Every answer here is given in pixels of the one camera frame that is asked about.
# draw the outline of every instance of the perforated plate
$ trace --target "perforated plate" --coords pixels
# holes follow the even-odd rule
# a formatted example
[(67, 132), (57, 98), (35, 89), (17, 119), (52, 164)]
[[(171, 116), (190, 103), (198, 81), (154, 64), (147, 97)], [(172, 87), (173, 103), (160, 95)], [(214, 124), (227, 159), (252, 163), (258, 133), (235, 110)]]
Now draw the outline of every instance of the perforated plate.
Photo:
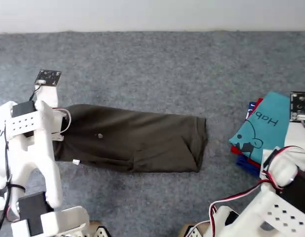
[(288, 237), (305, 237), (305, 214), (274, 194), (275, 202), (262, 215), (263, 219)]
[(6, 121), (6, 135), (10, 139), (13, 136), (34, 131), (42, 123), (40, 112), (32, 112)]

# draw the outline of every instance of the gray carpet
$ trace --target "gray carpet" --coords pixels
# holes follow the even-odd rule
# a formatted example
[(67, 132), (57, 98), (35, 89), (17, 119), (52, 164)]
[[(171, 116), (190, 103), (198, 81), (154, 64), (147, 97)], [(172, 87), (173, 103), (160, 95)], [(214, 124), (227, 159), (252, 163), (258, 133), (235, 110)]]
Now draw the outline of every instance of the gray carpet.
[[(0, 104), (28, 99), (40, 68), (61, 70), (59, 105), (100, 104), (206, 117), (200, 173), (121, 174), (59, 163), (63, 208), (82, 205), (118, 237), (175, 237), (208, 219), (211, 201), (256, 178), (235, 165), (228, 139), (249, 101), (305, 90), (305, 33), (58, 33), (0, 35)], [(30, 193), (43, 190), (35, 172)], [(252, 197), (229, 205), (241, 211)], [(1, 236), (11, 236), (5, 224)]]

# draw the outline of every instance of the black wire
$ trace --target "black wire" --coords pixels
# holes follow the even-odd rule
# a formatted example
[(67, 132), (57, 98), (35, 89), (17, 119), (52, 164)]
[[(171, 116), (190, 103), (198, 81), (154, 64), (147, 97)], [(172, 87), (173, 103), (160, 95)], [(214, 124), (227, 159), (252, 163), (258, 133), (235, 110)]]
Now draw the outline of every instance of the black wire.
[(38, 87), (36, 90), (34, 90), (33, 94), (29, 97), (29, 100), (28, 100), (28, 101), (33, 100), (33, 97), (34, 97), (35, 93), (40, 89), (41, 86), (42, 86), (42, 85), (40, 84), (39, 87)]
[[(5, 126), (5, 129), (4, 129), (4, 138), (5, 138), (5, 171), (6, 171), (6, 177), (7, 177), (7, 183), (6, 184), (8, 184), (10, 182), (10, 172), (9, 172), (8, 154), (7, 154), (8, 142), (7, 142), (7, 139), (6, 139), (6, 126)], [(11, 191), (11, 186), (7, 185), (6, 202), (5, 202), (5, 206), (4, 206), (4, 209), (3, 209), (3, 213), (0, 216), (0, 230), (3, 226), (3, 222), (4, 222), (4, 219), (5, 219), (6, 214), (7, 214), (8, 204), (9, 204), (9, 200), (10, 200), (10, 191)]]

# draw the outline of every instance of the blue cloth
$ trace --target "blue cloth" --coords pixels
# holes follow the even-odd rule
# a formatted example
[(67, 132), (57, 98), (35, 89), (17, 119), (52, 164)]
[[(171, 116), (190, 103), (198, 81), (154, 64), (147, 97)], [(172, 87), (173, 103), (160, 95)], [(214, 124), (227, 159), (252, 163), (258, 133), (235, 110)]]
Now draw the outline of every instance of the blue cloth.
[(260, 169), (258, 167), (255, 167), (253, 164), (248, 163), (248, 157), (246, 157), (245, 155), (238, 155), (236, 164), (248, 173), (259, 177)]
[(263, 149), (284, 146), (289, 115), (290, 99), (270, 92), (229, 141), (245, 156), (261, 164)]

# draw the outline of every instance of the folded shirt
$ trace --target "folded shirt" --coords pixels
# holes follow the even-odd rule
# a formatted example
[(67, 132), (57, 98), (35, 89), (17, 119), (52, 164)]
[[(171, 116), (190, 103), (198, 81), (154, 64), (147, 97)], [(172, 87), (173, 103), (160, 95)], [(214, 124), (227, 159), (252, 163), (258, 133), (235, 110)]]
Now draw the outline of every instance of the folded shirt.
[(289, 106), (288, 97), (275, 92), (268, 93), (229, 142), (245, 156), (261, 164), (263, 149), (284, 146)]

